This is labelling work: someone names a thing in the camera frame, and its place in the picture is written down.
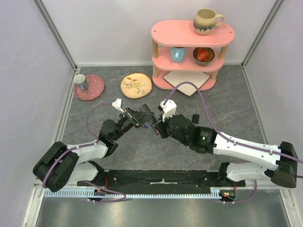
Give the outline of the black battery cover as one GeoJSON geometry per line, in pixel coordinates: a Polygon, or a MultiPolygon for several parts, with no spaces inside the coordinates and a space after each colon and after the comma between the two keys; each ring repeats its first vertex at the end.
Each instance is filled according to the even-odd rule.
{"type": "Polygon", "coordinates": [[[199,124],[199,118],[200,118],[200,115],[198,115],[198,114],[193,114],[193,115],[192,115],[192,123],[193,123],[193,124],[199,124]]]}

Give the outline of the black remote control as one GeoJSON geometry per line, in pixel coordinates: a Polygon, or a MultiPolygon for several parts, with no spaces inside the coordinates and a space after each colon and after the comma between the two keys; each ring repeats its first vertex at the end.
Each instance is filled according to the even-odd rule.
{"type": "Polygon", "coordinates": [[[155,128],[155,124],[157,123],[157,119],[154,116],[154,112],[152,112],[150,110],[150,108],[148,107],[147,104],[143,104],[142,106],[140,106],[139,110],[141,112],[144,112],[146,114],[146,117],[147,117],[146,121],[147,121],[147,123],[151,126],[151,128],[153,129],[153,131],[155,132],[155,134],[159,135],[159,132],[155,128]]]}

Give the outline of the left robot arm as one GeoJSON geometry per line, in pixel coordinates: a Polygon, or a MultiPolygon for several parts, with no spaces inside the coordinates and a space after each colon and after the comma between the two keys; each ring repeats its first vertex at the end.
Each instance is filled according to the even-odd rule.
{"type": "Polygon", "coordinates": [[[59,191],[68,183],[107,184],[105,170],[95,159],[112,155],[118,147],[116,141],[131,128],[141,128],[146,123],[153,125],[156,121],[147,105],[142,105],[138,111],[126,108],[117,122],[105,120],[92,142],[78,145],[55,142],[34,166],[33,174],[44,188],[52,192],[59,191]]]}

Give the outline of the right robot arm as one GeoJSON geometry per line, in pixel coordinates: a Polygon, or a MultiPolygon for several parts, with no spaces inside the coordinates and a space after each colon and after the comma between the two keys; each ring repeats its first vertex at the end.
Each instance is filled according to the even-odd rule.
{"type": "Polygon", "coordinates": [[[196,126],[181,114],[166,119],[152,117],[151,126],[162,139],[171,137],[197,153],[245,160],[242,164],[220,165],[217,181],[222,186],[242,180],[270,179],[281,187],[296,187],[298,156],[289,142],[267,145],[241,140],[212,128],[196,126]]]}

